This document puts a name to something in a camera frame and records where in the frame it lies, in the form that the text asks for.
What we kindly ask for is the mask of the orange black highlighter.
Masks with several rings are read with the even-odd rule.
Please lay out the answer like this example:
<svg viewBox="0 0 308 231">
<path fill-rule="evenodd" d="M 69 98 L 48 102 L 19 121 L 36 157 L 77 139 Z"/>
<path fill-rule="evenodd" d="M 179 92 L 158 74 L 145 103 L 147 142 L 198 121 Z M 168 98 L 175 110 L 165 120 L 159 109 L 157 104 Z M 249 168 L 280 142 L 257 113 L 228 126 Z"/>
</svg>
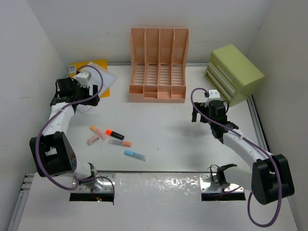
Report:
<svg viewBox="0 0 308 231">
<path fill-rule="evenodd" d="M 113 138 L 119 139 L 119 140 L 123 140 L 123 139 L 125 138 L 124 135 L 119 134 L 119 133 L 117 133 L 117 132 L 115 132 L 115 131 L 112 131 L 112 130 L 110 130 L 110 129 L 107 129 L 107 130 L 105 131 L 105 134 L 108 135 L 108 136 L 111 136 L 111 137 L 113 137 Z"/>
</svg>

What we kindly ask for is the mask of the green drawer cabinet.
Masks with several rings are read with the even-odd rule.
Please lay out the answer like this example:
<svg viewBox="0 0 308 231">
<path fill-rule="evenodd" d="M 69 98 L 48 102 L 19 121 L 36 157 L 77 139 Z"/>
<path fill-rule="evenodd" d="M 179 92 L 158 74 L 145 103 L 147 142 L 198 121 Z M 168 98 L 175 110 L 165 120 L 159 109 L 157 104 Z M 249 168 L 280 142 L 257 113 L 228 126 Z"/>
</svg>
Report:
<svg viewBox="0 0 308 231">
<path fill-rule="evenodd" d="M 265 75 L 230 44 L 211 52 L 205 78 L 230 106 L 235 106 L 250 98 Z"/>
</svg>

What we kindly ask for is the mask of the orange capped grey highlighter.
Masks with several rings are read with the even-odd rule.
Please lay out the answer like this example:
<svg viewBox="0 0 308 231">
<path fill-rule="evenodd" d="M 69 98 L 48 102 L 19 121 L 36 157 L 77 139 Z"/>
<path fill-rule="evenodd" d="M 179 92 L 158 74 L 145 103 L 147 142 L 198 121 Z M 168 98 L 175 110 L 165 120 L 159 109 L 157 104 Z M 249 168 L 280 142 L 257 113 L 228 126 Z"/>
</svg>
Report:
<svg viewBox="0 0 308 231">
<path fill-rule="evenodd" d="M 122 141 L 122 140 L 109 140 L 109 144 L 117 145 L 117 146 L 123 146 L 123 147 L 131 147 L 131 142 L 129 141 Z"/>
</svg>

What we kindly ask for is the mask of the blue capped highlighter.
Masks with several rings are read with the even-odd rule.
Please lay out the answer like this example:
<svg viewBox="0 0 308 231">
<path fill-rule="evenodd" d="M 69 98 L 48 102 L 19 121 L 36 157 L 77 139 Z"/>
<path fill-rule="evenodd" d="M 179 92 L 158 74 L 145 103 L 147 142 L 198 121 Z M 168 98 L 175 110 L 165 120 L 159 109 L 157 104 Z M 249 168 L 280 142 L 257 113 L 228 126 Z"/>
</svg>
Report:
<svg viewBox="0 0 308 231">
<path fill-rule="evenodd" d="M 142 161 L 146 161 L 147 157 L 145 155 L 130 151 L 130 150 L 125 150 L 124 151 L 124 155 L 135 158 L 135 159 L 139 159 Z"/>
</svg>

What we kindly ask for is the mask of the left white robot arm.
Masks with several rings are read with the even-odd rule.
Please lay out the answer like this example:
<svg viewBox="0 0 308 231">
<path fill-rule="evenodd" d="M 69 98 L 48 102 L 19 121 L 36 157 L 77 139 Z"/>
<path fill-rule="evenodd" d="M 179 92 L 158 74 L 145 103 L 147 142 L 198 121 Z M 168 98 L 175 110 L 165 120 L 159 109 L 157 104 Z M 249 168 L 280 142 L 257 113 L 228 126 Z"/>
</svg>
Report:
<svg viewBox="0 0 308 231">
<path fill-rule="evenodd" d="M 49 120 L 38 136 L 29 141 L 38 174 L 62 189 L 72 191 L 75 187 L 61 185 L 54 177 L 73 174 L 77 184 L 95 181 L 93 164 L 77 161 L 66 132 L 79 104 L 98 105 L 100 101 L 98 92 L 98 85 L 84 87 L 70 77 L 56 80 Z"/>
</svg>

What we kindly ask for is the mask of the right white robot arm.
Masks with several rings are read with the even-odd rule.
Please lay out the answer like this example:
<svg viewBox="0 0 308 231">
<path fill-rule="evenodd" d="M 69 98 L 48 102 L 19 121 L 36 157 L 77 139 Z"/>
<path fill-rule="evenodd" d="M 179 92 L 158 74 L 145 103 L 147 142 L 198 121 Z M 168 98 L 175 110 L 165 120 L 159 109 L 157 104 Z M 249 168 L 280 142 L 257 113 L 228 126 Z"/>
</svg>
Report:
<svg viewBox="0 0 308 231">
<path fill-rule="evenodd" d="M 279 198 L 278 177 L 281 180 L 282 198 L 295 193 L 288 160 L 282 154 L 273 155 L 264 151 L 227 120 L 224 101 L 212 100 L 210 103 L 193 103 L 192 122 L 208 123 L 215 139 L 235 151 L 252 169 L 248 186 L 262 205 L 277 201 Z"/>
</svg>

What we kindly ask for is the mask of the clear mesh document pouch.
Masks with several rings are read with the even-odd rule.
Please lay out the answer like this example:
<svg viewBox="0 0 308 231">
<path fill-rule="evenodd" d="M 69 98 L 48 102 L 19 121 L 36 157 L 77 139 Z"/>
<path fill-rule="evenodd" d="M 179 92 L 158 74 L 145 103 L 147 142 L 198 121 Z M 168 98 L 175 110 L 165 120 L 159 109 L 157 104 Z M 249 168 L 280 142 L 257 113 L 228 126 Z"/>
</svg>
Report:
<svg viewBox="0 0 308 231">
<path fill-rule="evenodd" d="M 102 89 L 99 91 L 98 96 L 100 96 L 100 93 L 103 92 L 103 90 L 106 90 L 107 88 L 110 88 L 116 81 L 116 77 L 105 70 L 104 68 L 99 67 L 98 65 L 90 62 L 86 65 L 81 66 L 76 71 L 76 75 L 79 72 L 82 71 L 90 71 L 91 72 L 91 79 L 89 81 L 90 85 L 97 85 L 98 89 L 100 89 L 101 85 L 103 86 Z"/>
</svg>

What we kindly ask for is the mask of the yellow folder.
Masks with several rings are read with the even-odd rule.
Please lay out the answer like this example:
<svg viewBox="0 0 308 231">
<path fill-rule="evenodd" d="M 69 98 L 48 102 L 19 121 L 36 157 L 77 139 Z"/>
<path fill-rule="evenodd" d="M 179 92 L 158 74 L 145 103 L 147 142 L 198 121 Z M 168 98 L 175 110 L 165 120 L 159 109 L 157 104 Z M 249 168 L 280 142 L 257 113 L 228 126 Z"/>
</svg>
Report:
<svg viewBox="0 0 308 231">
<path fill-rule="evenodd" d="M 105 70 L 108 69 L 108 62 L 105 59 L 94 60 L 91 62 L 98 65 L 101 68 L 104 68 Z M 90 61 L 70 63 L 68 75 L 70 77 L 73 77 L 74 75 L 76 75 L 77 69 L 79 69 L 81 66 L 86 65 L 88 63 L 90 63 Z M 109 96 L 110 96 L 110 90 L 108 88 L 106 90 L 103 90 L 102 93 L 100 93 L 100 98 L 109 97 Z"/>
</svg>

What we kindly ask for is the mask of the yellow capped pink highlighter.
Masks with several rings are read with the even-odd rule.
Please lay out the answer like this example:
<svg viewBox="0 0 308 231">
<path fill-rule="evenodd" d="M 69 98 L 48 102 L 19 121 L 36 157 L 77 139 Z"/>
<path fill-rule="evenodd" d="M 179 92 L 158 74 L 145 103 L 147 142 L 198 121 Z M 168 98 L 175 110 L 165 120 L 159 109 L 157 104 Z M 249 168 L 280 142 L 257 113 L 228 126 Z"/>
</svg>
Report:
<svg viewBox="0 0 308 231">
<path fill-rule="evenodd" d="M 91 125 L 90 130 L 92 132 L 94 132 L 95 134 L 97 134 L 100 137 L 100 139 L 106 140 L 106 138 L 107 138 L 106 134 L 104 134 L 102 131 L 100 131 L 96 126 Z"/>
</svg>

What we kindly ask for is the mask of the pink desktop file organizer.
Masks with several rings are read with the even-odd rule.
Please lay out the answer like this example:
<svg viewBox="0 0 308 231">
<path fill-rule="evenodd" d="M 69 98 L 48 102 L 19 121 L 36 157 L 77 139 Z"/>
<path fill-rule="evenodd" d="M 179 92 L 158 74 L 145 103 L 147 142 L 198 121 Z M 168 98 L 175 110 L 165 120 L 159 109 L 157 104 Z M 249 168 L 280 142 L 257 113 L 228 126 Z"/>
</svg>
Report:
<svg viewBox="0 0 308 231">
<path fill-rule="evenodd" d="M 184 103 L 188 47 L 186 28 L 132 28 L 129 101 Z"/>
</svg>

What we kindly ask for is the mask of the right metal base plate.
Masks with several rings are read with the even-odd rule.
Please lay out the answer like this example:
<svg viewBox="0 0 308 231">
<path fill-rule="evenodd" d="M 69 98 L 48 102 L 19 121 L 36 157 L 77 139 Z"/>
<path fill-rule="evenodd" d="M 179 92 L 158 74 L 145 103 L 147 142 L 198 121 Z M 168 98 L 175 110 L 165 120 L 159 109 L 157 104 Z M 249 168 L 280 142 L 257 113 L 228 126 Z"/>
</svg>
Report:
<svg viewBox="0 0 308 231">
<path fill-rule="evenodd" d="M 227 183 L 220 186 L 218 183 L 213 183 L 212 178 L 216 179 L 216 173 L 204 173 L 199 175 L 200 190 L 205 194 L 213 193 L 243 193 L 244 188 L 235 183 Z"/>
</svg>

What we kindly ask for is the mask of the metal base plate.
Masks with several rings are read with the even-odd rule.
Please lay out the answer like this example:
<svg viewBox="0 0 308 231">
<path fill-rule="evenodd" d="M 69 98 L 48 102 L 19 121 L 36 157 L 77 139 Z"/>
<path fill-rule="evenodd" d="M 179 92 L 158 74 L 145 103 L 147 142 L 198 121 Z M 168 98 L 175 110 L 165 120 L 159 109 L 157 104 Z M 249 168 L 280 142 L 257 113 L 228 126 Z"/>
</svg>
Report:
<svg viewBox="0 0 308 231">
<path fill-rule="evenodd" d="M 99 173 L 98 177 L 95 180 L 80 181 L 72 193 L 113 193 L 113 186 L 116 184 L 116 175 Z"/>
<path fill-rule="evenodd" d="M 204 173 L 199 175 L 200 190 L 205 194 L 213 193 L 243 193 L 244 188 L 235 183 L 227 183 L 220 186 L 218 183 L 213 183 L 212 178 L 216 179 L 216 173 Z"/>
</svg>

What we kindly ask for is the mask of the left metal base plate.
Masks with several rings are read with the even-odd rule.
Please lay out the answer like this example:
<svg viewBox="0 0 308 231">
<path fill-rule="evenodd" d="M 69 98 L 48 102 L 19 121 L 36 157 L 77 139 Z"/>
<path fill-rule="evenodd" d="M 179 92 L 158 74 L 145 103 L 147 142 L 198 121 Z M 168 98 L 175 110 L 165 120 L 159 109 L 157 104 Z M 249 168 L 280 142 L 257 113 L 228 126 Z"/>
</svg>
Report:
<svg viewBox="0 0 308 231">
<path fill-rule="evenodd" d="M 113 186 L 116 184 L 116 175 L 99 173 L 98 177 L 95 180 L 80 181 L 72 193 L 113 193 Z"/>
</svg>

